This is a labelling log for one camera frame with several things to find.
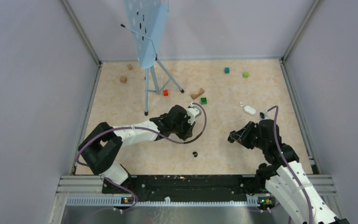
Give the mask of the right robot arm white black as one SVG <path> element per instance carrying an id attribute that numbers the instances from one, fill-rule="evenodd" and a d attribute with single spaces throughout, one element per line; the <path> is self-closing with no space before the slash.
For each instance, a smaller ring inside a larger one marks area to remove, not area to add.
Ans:
<path id="1" fill-rule="evenodd" d="M 230 132 L 230 143 L 247 149 L 258 148 L 268 162 L 256 170 L 255 187 L 271 193 L 295 224 L 347 224 L 321 198 L 307 177 L 294 149 L 282 142 L 275 120 L 248 122 L 242 129 Z"/>

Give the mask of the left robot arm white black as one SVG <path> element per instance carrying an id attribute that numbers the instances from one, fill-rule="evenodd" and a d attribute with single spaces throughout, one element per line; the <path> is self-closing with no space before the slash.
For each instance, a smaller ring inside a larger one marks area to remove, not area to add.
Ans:
<path id="1" fill-rule="evenodd" d="M 118 192 L 125 193 L 131 181 L 125 168 L 115 162 L 120 149 L 146 141 L 170 140 L 172 134 L 179 138 L 177 144 L 188 144 L 196 118 L 201 114 L 195 105 L 187 108 L 175 105 L 168 113 L 134 125 L 114 127 L 102 122 L 80 144 L 76 157 L 83 158 L 82 165 L 93 174 L 110 179 Z"/>

